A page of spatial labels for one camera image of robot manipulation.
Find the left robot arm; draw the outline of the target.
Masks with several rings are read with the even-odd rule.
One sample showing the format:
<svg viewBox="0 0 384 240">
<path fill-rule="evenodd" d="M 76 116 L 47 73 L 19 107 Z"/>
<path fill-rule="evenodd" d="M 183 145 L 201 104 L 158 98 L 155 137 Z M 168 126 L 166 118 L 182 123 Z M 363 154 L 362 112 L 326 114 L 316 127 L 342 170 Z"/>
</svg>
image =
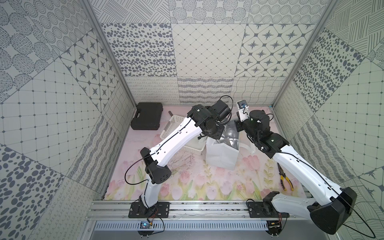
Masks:
<svg viewBox="0 0 384 240">
<path fill-rule="evenodd" d="M 187 113 L 182 123 L 163 141 L 151 149 L 143 148 L 148 182 L 141 203 L 150 209 L 158 203 L 162 186 L 172 172 L 167 166 L 171 158 L 189 141 L 197 137 L 219 139 L 231 117 L 231 108 L 218 100 L 213 106 L 196 105 Z"/>
</svg>

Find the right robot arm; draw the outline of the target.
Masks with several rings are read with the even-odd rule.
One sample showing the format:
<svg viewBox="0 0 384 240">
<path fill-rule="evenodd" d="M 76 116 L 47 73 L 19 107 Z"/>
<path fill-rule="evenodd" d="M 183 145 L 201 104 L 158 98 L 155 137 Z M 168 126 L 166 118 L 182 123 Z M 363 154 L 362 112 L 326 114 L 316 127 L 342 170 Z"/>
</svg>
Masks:
<svg viewBox="0 0 384 240">
<path fill-rule="evenodd" d="M 357 193 L 328 179 L 284 137 L 272 132 L 270 117 L 264 111 L 243 108 L 238 110 L 237 116 L 237 131 L 245 131 L 259 151 L 288 170 L 312 194 L 312 198 L 307 199 L 272 191 L 263 199 L 268 208 L 312 220 L 323 232 L 334 235 L 352 215 Z"/>
</svg>

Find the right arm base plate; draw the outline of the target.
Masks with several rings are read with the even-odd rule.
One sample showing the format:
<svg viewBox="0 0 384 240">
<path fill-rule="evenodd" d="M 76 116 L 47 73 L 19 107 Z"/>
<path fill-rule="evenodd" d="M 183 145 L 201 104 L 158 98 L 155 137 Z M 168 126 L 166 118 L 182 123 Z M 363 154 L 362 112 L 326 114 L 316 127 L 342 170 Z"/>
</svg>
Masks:
<svg viewBox="0 0 384 240">
<path fill-rule="evenodd" d="M 256 202 L 252 199 L 246 200 L 250 218 L 289 218 L 289 213 L 279 212 L 272 205 L 273 198 L 279 193 L 280 192 L 272 191 L 263 198 L 262 202 Z"/>
</svg>

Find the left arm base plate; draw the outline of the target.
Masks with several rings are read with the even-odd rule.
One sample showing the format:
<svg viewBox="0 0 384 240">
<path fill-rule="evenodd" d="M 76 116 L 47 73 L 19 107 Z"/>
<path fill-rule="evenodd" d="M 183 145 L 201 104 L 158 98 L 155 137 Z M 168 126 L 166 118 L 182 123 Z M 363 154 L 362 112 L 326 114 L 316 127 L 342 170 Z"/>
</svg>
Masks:
<svg viewBox="0 0 384 240">
<path fill-rule="evenodd" d="M 130 206 L 129 218 L 151 218 L 153 216 L 168 218 L 170 210 L 169 202 L 157 202 L 154 206 L 147 208 L 141 201 L 133 202 Z"/>
</svg>

